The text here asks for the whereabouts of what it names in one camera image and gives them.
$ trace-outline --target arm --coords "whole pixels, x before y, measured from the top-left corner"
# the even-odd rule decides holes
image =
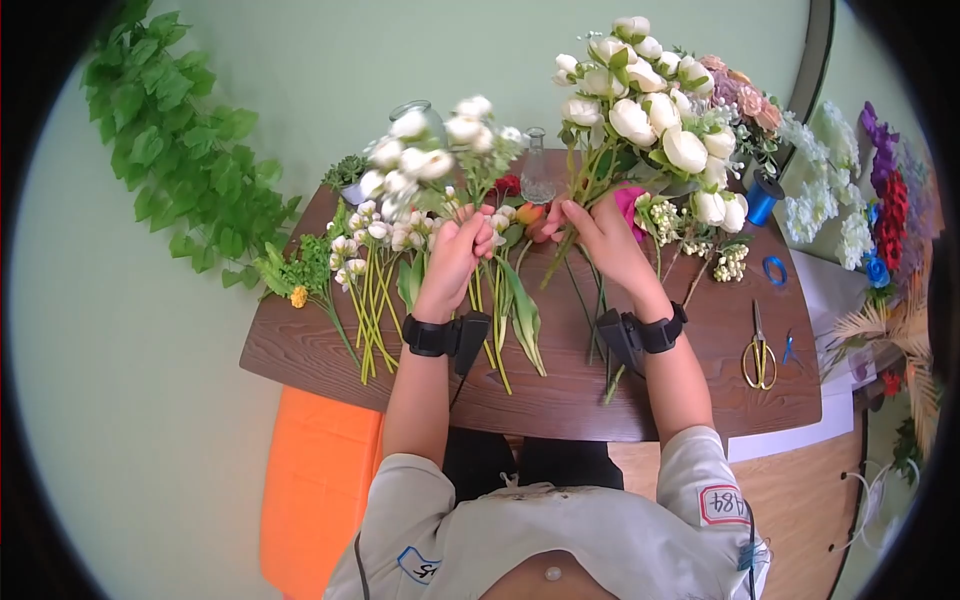
[[[623,286],[642,323],[673,317],[673,306],[609,194],[592,210],[592,218],[574,202],[561,202],[564,216],[576,226],[597,269]],[[694,425],[713,428],[710,394],[704,372],[683,333],[672,349],[646,354],[647,390],[660,447]]]
[[[447,221],[437,232],[413,316],[425,323],[446,323],[463,302],[479,257],[492,255],[493,230],[484,206],[462,210],[463,226]],[[383,455],[415,454],[442,468],[450,424],[449,375],[446,356],[417,356],[404,344],[394,388],[383,421]]]

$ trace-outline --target name tag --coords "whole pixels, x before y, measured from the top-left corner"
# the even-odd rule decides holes
[[[701,526],[721,523],[750,525],[750,513],[737,486],[717,484],[697,489],[700,494]]]
[[[429,586],[443,561],[427,561],[417,548],[407,546],[407,549],[396,557],[396,562],[403,572],[410,576],[410,579],[418,584]]]

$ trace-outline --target wooden floor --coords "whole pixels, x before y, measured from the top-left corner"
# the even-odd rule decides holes
[[[856,504],[856,480],[841,480],[840,473],[859,472],[862,436],[857,418],[846,435],[732,466],[774,555],[763,600],[828,598],[843,560],[843,552],[828,547],[846,543]],[[611,443],[610,455],[628,491],[655,497],[658,444]]]

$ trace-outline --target yellow flower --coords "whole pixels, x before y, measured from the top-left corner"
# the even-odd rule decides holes
[[[302,285],[295,287],[293,294],[290,295],[290,303],[294,305],[294,308],[306,306],[306,288]]]

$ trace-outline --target black pants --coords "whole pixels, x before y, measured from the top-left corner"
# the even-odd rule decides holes
[[[519,473],[519,485],[548,481],[559,487],[598,486],[623,490],[623,471],[610,460],[606,442],[524,438],[514,461],[498,433],[450,427],[444,475],[453,482],[457,504],[504,487],[500,473]]]

